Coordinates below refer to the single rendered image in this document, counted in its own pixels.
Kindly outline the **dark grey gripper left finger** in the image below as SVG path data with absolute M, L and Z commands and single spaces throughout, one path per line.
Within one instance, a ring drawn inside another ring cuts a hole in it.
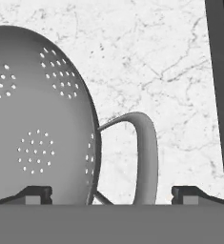
M 0 199 L 0 205 L 51 205 L 51 186 L 28 186 L 15 195 Z

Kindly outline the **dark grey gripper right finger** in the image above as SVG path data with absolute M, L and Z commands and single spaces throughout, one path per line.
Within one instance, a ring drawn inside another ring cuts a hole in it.
M 196 186 L 172 186 L 173 205 L 224 205 L 224 199 L 210 196 Z

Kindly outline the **grey metal colander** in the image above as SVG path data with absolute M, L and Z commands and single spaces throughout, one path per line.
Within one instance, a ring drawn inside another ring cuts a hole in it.
M 103 129 L 69 57 L 35 31 L 0 26 L 0 199 L 51 186 L 52 205 L 108 204 L 97 190 Z

